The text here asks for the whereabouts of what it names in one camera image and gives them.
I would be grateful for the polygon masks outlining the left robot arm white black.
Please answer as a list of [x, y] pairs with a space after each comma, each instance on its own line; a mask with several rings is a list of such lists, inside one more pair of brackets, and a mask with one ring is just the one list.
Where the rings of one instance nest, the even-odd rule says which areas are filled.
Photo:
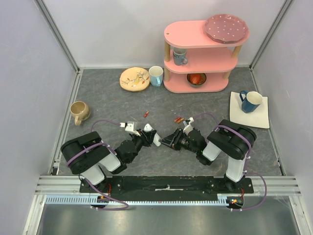
[[130, 134], [131, 140], [123, 141], [113, 150], [93, 131], [65, 142], [61, 146], [61, 152], [73, 174], [82, 175], [90, 182], [93, 190], [103, 192], [108, 184], [100, 166], [104, 166], [111, 174], [118, 174], [135, 159], [142, 147], [161, 145], [160, 136], [151, 126], [146, 125], [138, 133]]

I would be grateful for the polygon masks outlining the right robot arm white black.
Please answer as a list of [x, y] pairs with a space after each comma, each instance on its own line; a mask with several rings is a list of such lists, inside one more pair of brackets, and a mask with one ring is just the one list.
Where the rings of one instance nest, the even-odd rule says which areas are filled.
[[246, 159], [250, 156], [257, 139], [249, 128], [223, 119], [207, 138], [194, 128], [194, 118], [184, 122], [184, 128], [178, 128], [173, 134], [162, 138], [160, 143], [176, 151], [182, 148], [196, 154], [203, 165], [211, 165], [221, 152], [228, 156], [224, 187], [234, 193], [242, 186], [241, 180], [246, 172]]

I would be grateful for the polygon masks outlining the white remote control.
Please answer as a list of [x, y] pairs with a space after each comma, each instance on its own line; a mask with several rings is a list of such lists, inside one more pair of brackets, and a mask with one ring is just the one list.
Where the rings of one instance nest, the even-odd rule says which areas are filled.
[[155, 146], [161, 146], [161, 137], [158, 135], [157, 131], [150, 125], [146, 124], [143, 129], [144, 133], [146, 134], [149, 143], [153, 143]]

